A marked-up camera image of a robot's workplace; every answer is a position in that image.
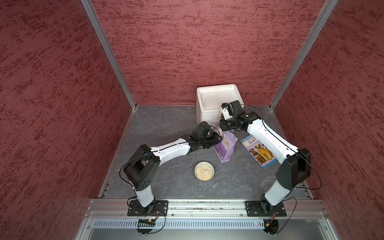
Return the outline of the purple oats bag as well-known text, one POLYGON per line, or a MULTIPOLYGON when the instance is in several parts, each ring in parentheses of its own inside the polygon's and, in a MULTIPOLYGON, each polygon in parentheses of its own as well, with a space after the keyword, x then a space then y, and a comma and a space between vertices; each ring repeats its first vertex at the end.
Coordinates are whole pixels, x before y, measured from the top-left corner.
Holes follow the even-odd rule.
POLYGON ((217 127, 215 132, 219 133, 222 140, 220 143, 214 146, 214 150, 217 153, 221 163, 229 162, 235 151, 235 146, 238 139, 233 134, 233 132, 223 131, 220 126, 217 127))

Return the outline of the white patterned breakfast bowl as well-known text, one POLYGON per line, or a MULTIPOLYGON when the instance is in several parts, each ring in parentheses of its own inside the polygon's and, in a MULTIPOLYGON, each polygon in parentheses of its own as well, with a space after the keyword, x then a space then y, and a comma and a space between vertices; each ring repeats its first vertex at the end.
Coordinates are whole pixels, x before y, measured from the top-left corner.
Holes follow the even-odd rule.
POLYGON ((208 162, 200 162, 194 169, 195 177, 201 182, 208 182, 213 179, 215 169, 212 164, 208 162))

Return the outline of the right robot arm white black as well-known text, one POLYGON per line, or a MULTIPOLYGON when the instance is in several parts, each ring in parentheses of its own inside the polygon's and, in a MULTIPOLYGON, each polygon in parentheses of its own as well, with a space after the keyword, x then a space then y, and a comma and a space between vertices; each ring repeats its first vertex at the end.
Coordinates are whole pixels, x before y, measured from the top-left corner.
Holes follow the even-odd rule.
POLYGON ((223 103, 220 109, 223 115, 220 127, 224 132, 241 130, 249 133, 260 140, 281 164, 275 182, 260 200, 261 212, 271 215, 292 190, 311 176, 311 153, 287 142, 265 123, 262 114, 247 113, 239 101, 223 103))

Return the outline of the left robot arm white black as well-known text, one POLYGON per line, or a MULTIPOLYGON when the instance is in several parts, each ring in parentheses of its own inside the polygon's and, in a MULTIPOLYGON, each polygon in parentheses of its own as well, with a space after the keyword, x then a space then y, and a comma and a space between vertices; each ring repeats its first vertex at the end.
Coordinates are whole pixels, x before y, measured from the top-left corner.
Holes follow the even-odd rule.
POLYGON ((134 190, 139 211, 150 215, 155 209, 156 199, 151 183, 162 164, 199 149, 210 149, 222 140, 218 130, 213 130, 207 122, 201 122, 190 135, 184 135, 169 144, 159 147, 139 146, 119 170, 120 178, 134 190))

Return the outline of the white foam box stack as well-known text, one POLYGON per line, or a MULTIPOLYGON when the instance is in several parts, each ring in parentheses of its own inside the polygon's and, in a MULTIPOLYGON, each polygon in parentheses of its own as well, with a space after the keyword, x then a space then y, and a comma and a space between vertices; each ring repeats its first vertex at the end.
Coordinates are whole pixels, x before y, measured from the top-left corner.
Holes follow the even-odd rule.
POLYGON ((197 124, 207 122, 217 127, 222 119, 221 105, 239 100, 244 105, 235 84, 197 88, 197 124))

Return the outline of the dog picture book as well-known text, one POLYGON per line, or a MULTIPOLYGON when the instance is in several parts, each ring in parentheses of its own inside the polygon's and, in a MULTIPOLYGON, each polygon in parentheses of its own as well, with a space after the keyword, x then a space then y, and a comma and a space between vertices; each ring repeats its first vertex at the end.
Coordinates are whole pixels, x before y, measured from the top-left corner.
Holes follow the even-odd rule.
POLYGON ((275 155, 256 137, 248 135, 240 143, 251 154, 255 161, 264 169, 277 161, 275 155))

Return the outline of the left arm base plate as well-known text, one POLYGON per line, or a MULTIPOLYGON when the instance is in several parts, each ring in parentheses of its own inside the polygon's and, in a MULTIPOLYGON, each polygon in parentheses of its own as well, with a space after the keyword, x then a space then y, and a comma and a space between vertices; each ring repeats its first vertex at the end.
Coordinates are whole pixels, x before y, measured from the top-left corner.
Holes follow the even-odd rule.
POLYGON ((147 207, 142 207, 137 200, 130 201, 127 216, 129 217, 160 217, 167 216, 169 201, 154 200, 147 207))

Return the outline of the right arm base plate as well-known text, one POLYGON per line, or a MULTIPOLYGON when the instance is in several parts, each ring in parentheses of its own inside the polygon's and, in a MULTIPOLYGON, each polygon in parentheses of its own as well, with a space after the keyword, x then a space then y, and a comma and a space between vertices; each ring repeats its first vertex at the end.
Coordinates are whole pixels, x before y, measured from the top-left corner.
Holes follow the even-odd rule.
POLYGON ((283 203, 276 206, 270 205, 267 201, 245 201, 245 208, 248 217, 286 217, 287 212, 283 203))

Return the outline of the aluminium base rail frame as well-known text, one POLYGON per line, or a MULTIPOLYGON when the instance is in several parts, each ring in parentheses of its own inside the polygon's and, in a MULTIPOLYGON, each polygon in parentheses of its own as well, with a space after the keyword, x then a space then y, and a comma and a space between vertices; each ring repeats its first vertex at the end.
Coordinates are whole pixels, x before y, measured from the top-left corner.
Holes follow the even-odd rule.
POLYGON ((78 240, 336 240, 320 200, 289 198, 286 217, 248 217, 245 201, 166 199, 167 216, 129 217, 132 199, 93 199, 78 240))

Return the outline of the right corner aluminium post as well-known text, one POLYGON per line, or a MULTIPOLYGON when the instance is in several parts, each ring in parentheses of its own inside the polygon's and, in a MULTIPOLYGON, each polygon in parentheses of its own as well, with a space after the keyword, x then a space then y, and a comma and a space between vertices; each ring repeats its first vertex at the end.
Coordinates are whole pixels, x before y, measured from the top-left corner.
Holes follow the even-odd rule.
POLYGON ((304 61, 305 57, 307 56, 308 52, 310 51, 312 45, 316 41, 318 35, 320 34, 322 28, 324 27, 325 23, 329 19, 331 13, 333 12, 334 8, 336 7, 338 0, 326 0, 324 6, 322 7, 319 15, 317 16, 313 26, 311 27, 304 43, 302 44, 292 66, 290 67, 288 73, 286 74, 282 84, 280 85, 277 93, 275 94, 273 100, 271 101, 271 104, 269 105, 269 109, 271 112, 273 112, 278 105, 279 101, 283 97, 283 94, 287 90, 289 84, 293 80, 296 72, 298 71, 299 67, 301 66, 302 62, 304 61))

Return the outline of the corner aluminium post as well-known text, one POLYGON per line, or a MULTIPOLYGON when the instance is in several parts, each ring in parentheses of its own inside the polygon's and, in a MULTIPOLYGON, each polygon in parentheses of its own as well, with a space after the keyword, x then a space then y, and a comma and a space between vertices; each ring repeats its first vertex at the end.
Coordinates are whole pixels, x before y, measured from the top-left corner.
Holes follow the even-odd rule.
POLYGON ((113 53, 113 50, 111 48, 111 45, 108 41, 108 38, 105 34, 105 31, 102 27, 102 24, 97 16, 96 10, 93 6, 92 1, 90 0, 81 0, 81 3, 86 11, 86 14, 91 22, 91 25, 104 49, 104 52, 112 66, 112 69, 114 70, 114 73, 121 85, 121 88, 127 98, 127 100, 130 103, 131 108, 135 111, 137 109, 137 103, 134 100, 133 94, 131 93, 128 84, 126 82, 126 79, 123 75, 123 72, 119 66, 119 63, 113 53))
POLYGON ((273 100, 271 101, 271 104, 269 105, 269 109, 271 112, 273 112, 278 105, 279 101, 283 97, 283 94, 287 90, 289 84, 293 80, 296 72, 298 71, 299 67, 301 66, 302 62, 304 61, 305 57, 307 56, 308 52, 310 51, 312 45, 316 41, 318 35, 320 34, 322 28, 324 27, 325 23, 329 19, 331 13, 333 12, 334 8, 336 7, 338 0, 326 0, 324 6, 322 7, 319 15, 317 16, 313 26, 311 27, 304 43, 302 44, 292 66, 290 67, 288 73, 286 74, 282 84, 280 85, 277 93, 275 94, 273 100))

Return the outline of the left corner aluminium post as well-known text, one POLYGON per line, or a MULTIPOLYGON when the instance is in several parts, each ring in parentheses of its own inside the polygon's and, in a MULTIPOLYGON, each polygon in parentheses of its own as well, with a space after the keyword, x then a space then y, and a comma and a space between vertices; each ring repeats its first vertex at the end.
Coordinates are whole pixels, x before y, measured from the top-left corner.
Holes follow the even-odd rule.
POLYGON ((137 109, 137 103, 134 100, 133 94, 131 93, 128 84, 126 82, 126 79, 123 75, 123 72, 119 66, 119 63, 113 53, 113 50, 111 48, 111 45, 108 41, 108 38, 105 34, 105 31, 102 27, 102 24, 97 16, 96 10, 93 6, 92 1, 90 0, 81 0, 81 3, 86 11, 86 14, 91 22, 91 25, 104 49, 104 52, 112 66, 112 69, 114 70, 114 73, 121 85, 121 88, 127 98, 127 100, 130 103, 131 108, 135 111, 137 109))

